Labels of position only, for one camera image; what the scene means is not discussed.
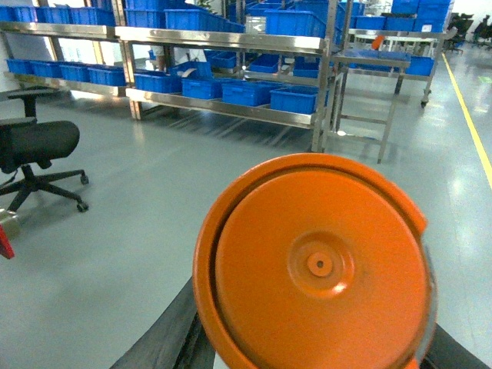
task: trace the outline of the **chair seat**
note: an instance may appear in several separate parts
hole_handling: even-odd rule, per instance
[[[70,121],[50,121],[12,129],[12,150],[17,165],[66,158],[77,147],[78,127]]]

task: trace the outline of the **blue crate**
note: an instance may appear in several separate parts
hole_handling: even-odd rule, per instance
[[[265,15],[267,35],[325,36],[326,25],[313,12],[267,10]]]
[[[393,0],[391,12],[394,14],[416,14],[419,0]]]
[[[379,52],[378,58],[410,62],[411,56],[412,55],[407,52]]]
[[[224,83],[232,83],[237,81],[237,79],[231,78],[183,78],[183,96],[186,96],[187,98],[201,98],[204,100],[221,98],[222,85]]]
[[[125,9],[129,27],[166,28],[166,15],[155,10]]]
[[[32,70],[39,77],[61,78],[60,65],[56,61],[31,61]]]
[[[436,19],[445,21],[450,12],[449,5],[442,4],[420,4],[418,5],[417,18]]]
[[[46,23],[71,24],[71,10],[68,6],[57,6],[55,8],[44,6],[38,8],[37,11],[38,14],[41,12],[44,15]]]
[[[238,23],[226,21],[224,25],[224,32],[231,33],[244,33],[245,27]]]
[[[270,108],[299,114],[312,114],[316,110],[318,89],[308,86],[293,86],[273,90]]]
[[[356,28],[359,29],[384,29],[386,23],[386,17],[357,17]]]
[[[346,12],[345,7],[342,6],[341,4],[338,4],[337,15],[335,17],[335,27],[343,29],[343,27],[345,26],[345,12]]]
[[[415,19],[414,31],[415,32],[442,32],[444,30],[444,20],[442,19]]]
[[[75,25],[115,26],[115,16],[111,12],[93,7],[71,8],[70,11]]]
[[[454,4],[454,0],[419,0],[419,5],[443,5],[450,7]]]
[[[188,69],[196,69],[188,77],[189,78],[211,78],[212,68],[209,62],[202,61],[187,61],[175,67],[168,68],[170,75],[182,76]]]
[[[113,12],[113,4],[111,0],[92,0],[92,6],[107,12]]]
[[[44,14],[34,6],[15,6],[15,20],[17,22],[41,22],[45,21]]]
[[[183,0],[126,0],[126,9],[133,10],[157,10],[176,9],[183,5]]]
[[[205,58],[209,60],[221,52],[219,50],[204,50],[203,53],[205,54]]]
[[[282,8],[282,4],[279,3],[258,3],[249,8],[248,13],[253,17],[264,17],[266,10],[279,10]]]
[[[60,65],[61,76],[68,81],[89,82],[89,70],[86,64],[66,63]]]
[[[408,75],[431,75],[434,60],[425,56],[412,56],[410,67],[407,68]]]
[[[96,85],[126,86],[123,68],[109,65],[94,65],[89,70],[89,80]]]
[[[245,13],[249,12],[251,6],[256,5],[257,2],[246,2],[246,10]],[[228,6],[228,19],[232,22],[236,22],[236,3],[229,4]]]
[[[222,85],[222,101],[228,104],[259,106],[270,103],[270,91],[281,84],[238,81]]]
[[[296,77],[317,78],[320,68],[320,59],[311,58],[312,61],[307,61],[304,56],[295,58],[293,74]]]
[[[221,52],[216,54],[210,60],[212,67],[231,69],[236,66],[236,53],[235,52]]]
[[[220,31],[215,17],[204,9],[168,9],[165,14],[168,29]]]
[[[415,25],[414,18],[391,18],[388,17],[384,29],[388,31],[413,31]]]
[[[24,59],[7,59],[8,70],[17,75],[33,75],[31,61]]]
[[[136,71],[135,87],[143,91],[174,94],[181,92],[181,78],[163,71]]]
[[[15,11],[11,6],[0,6],[0,22],[15,22]]]
[[[328,17],[328,3],[327,2],[316,2],[316,1],[300,1],[294,3],[295,10],[303,12],[313,12],[316,14],[323,22],[327,20]]]
[[[249,65],[250,71],[260,73],[277,73],[280,55],[263,54]]]

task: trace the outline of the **black office chair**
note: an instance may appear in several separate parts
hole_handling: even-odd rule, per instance
[[[0,120],[0,169],[6,174],[14,171],[17,174],[20,168],[24,173],[24,179],[21,181],[11,183],[14,181],[14,175],[0,185],[0,196],[18,192],[8,207],[10,211],[17,211],[29,194],[38,190],[76,200],[80,212],[89,209],[79,195],[50,183],[80,175],[81,183],[86,185],[89,180],[83,170],[52,175],[34,175],[32,172],[32,163],[46,169],[52,165],[51,160],[68,157],[77,147],[80,137],[77,126],[70,121],[37,124],[35,99],[40,95],[52,93],[53,90],[35,89],[13,92],[8,96],[22,99],[26,113],[25,118]]]
[[[464,14],[461,15],[453,14],[450,20],[449,27],[447,29],[452,29],[455,27],[457,29],[456,35],[444,42],[444,52],[458,52],[463,54],[463,49],[460,48],[462,44],[465,43],[467,32],[473,24],[473,15]]]

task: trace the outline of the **orange lid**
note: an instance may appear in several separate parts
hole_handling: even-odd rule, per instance
[[[194,294],[233,369],[410,368],[431,302],[423,215],[376,171],[324,154],[267,161],[204,220]]]

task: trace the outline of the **epoxy floor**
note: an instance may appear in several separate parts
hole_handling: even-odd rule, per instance
[[[492,81],[490,53],[448,56],[492,156],[492,85],[484,78]],[[350,78],[346,111],[377,115],[387,102],[367,96],[384,97],[393,83]],[[421,207],[439,285],[438,321],[491,366],[492,189],[443,63],[425,110],[423,87],[404,83],[381,165],[370,145],[331,139],[327,151],[376,168]],[[20,208],[17,255],[0,260],[1,369],[109,368],[189,279],[198,230],[220,192],[251,166],[305,151],[310,141],[307,131],[192,111],[181,120],[156,115],[137,123],[125,100],[90,97],[38,104],[40,121],[68,119],[81,129],[75,152],[45,172],[84,168],[89,186],[77,178],[59,185],[91,209],[79,214],[74,202],[42,193]],[[5,101],[0,111],[18,116],[22,104]]]

